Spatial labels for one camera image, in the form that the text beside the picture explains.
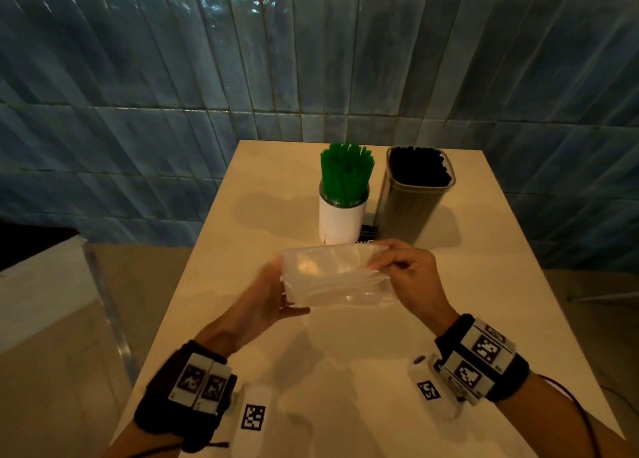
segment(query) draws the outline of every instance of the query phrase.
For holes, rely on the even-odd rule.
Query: table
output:
[[[240,142],[118,432],[164,359],[218,317],[262,263],[282,248],[320,244],[318,183],[325,147]],[[377,164],[365,222],[372,221],[387,149],[370,148]],[[453,306],[499,329],[533,370],[564,384],[621,434],[483,153],[446,152],[458,181],[417,246],[435,253]],[[233,355],[230,365],[238,385],[262,383],[275,391],[277,426],[265,456],[533,457],[488,402],[468,407],[452,423],[430,418],[406,368],[434,350],[432,334],[400,304],[328,308],[276,324]],[[230,418],[225,416],[216,440],[228,435]],[[207,449],[202,456],[227,453]]]

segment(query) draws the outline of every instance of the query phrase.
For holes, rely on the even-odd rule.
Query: bundle of green straws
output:
[[[366,199],[375,161],[371,151],[357,144],[331,144],[321,153],[321,181],[326,198],[350,208]]]

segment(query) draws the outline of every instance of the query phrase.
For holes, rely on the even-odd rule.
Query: folded transparent plastic bag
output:
[[[300,307],[393,302],[390,277],[364,268],[385,249],[379,244],[355,243],[284,250],[286,297]]]

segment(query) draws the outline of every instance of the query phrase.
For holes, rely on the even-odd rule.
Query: tiled wall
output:
[[[240,139],[424,144],[639,271],[639,0],[0,0],[0,101],[8,220],[190,246]]]

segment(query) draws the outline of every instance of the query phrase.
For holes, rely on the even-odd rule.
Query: person's right hand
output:
[[[389,247],[370,261],[368,268],[387,273],[402,305],[437,337],[446,332],[459,314],[446,299],[435,255],[398,239],[384,239],[375,244]]]

